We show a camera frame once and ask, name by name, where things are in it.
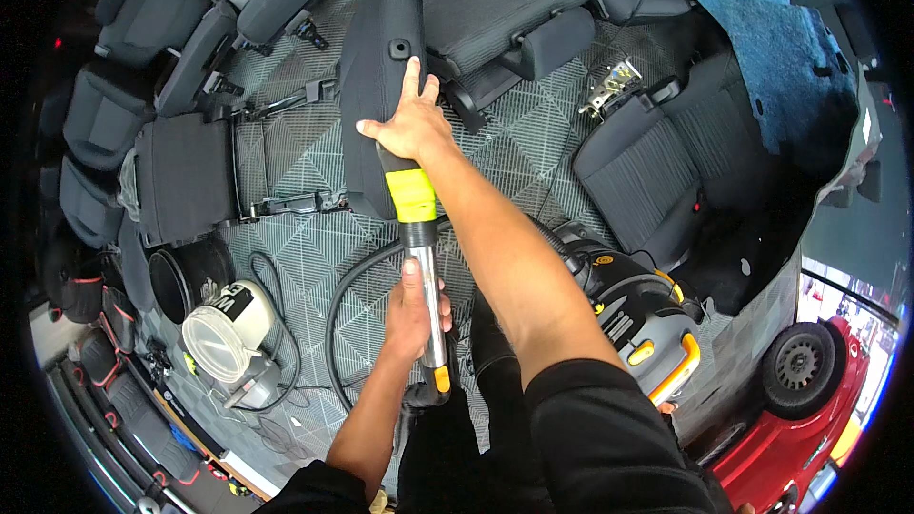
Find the hand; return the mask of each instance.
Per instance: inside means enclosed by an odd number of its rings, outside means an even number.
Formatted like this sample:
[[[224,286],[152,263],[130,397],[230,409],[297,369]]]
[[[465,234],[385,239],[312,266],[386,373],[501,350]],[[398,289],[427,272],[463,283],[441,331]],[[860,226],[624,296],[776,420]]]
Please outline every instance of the hand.
[[[438,99],[438,78],[429,74],[425,89],[418,93],[420,63],[409,58],[403,75],[403,89],[394,117],[385,123],[372,119],[356,122],[356,130],[375,139],[397,157],[413,159],[420,166],[442,148],[457,148],[451,137],[451,124],[444,118]]]
[[[406,259],[402,269],[403,279],[390,292],[387,304],[387,334],[384,337],[383,350],[396,353],[410,363],[421,357],[431,335],[428,321],[428,309],[425,306],[425,295],[422,293],[422,276],[418,262]],[[438,288],[444,288],[444,281],[439,280]],[[451,299],[440,294],[438,311],[441,315],[441,328],[451,329]]]

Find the blue carpet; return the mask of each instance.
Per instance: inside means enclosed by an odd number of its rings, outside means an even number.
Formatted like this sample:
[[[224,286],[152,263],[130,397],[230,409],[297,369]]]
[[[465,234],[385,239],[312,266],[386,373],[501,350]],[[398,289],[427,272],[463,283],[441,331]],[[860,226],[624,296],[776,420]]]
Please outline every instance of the blue carpet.
[[[815,138],[825,110],[853,99],[854,75],[842,74],[819,13],[790,0],[698,2],[733,42],[766,149],[790,153],[811,174],[826,171],[831,159],[817,157]]]

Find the vacuum filter bucket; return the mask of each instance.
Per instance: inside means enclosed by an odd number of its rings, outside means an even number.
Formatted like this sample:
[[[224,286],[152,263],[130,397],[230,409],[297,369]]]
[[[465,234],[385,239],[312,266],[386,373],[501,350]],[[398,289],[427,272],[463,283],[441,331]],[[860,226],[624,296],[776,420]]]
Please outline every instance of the vacuum filter bucket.
[[[269,332],[275,314],[263,290],[248,280],[224,287],[181,325],[188,351],[217,381],[235,383]]]

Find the gray tile floor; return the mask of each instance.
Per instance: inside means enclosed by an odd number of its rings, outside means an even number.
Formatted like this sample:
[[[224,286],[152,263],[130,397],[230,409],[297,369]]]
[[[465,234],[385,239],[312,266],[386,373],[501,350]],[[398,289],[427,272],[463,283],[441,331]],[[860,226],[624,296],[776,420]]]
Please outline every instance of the gray tile floor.
[[[283,38],[269,58],[241,52],[228,71],[230,79],[244,86],[248,98],[259,105],[284,97],[309,80],[333,75],[357,2],[322,0],[314,10],[322,33],[331,43],[326,51]],[[671,45],[676,43],[676,33],[670,28],[618,30],[598,22],[596,40],[587,51],[547,78],[521,83],[500,98],[487,109],[488,126],[478,135],[470,135],[451,109],[445,109],[464,154],[518,207],[534,214],[542,207],[541,218],[547,222],[578,220],[607,239],[612,238],[611,234],[570,170],[570,157],[596,126],[579,115],[577,108],[602,68],[626,55],[632,56],[648,82],[675,74],[676,66],[683,62]],[[339,109],[334,101],[241,127],[238,172],[242,200],[343,188],[339,134]],[[262,251],[273,258],[282,280],[286,320],[302,351],[303,371],[298,384],[329,384],[323,338],[334,288],[358,260],[394,240],[396,230],[392,223],[337,213],[285,215],[228,229],[219,235],[228,244],[239,277],[247,276],[250,252]],[[438,254],[454,306],[454,322],[463,337],[469,331],[473,279],[452,234],[441,238]],[[345,297],[337,329],[337,362],[344,383],[367,376],[378,355],[384,337],[387,291],[397,280],[399,262],[399,258],[393,258],[375,267],[357,280]],[[701,401],[706,394],[720,385],[735,386],[736,376],[748,369],[749,360],[754,362],[760,357],[757,346],[767,345],[786,325],[782,315],[786,311],[792,315],[793,310],[783,307],[794,301],[798,265],[796,262],[785,267],[739,317],[712,316],[702,326],[702,364],[681,398],[683,408],[677,412],[683,439],[694,436],[709,414],[725,406],[725,395],[732,392],[720,389],[711,399]],[[145,315],[143,323],[147,332],[175,345],[178,330],[172,323],[155,313]],[[264,344],[275,351],[274,357],[284,370],[283,380],[290,381],[291,348],[281,344],[278,328],[271,331]],[[467,348],[466,341],[462,341],[463,384],[482,451],[489,444],[487,410],[466,367]],[[177,346],[172,349],[172,357],[182,360]],[[221,405],[214,405],[209,389],[189,376],[183,366],[168,383],[217,442],[279,486],[299,466],[326,455],[345,418],[336,396],[327,390],[297,392],[280,408],[257,417],[229,413]],[[355,399],[358,384],[348,391]],[[396,492],[397,467],[395,456],[384,478],[391,493]]]

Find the black pants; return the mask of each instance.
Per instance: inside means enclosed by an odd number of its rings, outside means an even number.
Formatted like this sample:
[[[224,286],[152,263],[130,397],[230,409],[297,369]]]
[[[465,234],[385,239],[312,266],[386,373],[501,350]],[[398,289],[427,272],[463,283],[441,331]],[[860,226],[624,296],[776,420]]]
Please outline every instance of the black pants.
[[[553,512],[530,438],[517,360],[504,359],[477,378],[489,407],[490,448],[479,454],[466,394],[417,417],[398,474],[398,513]]]

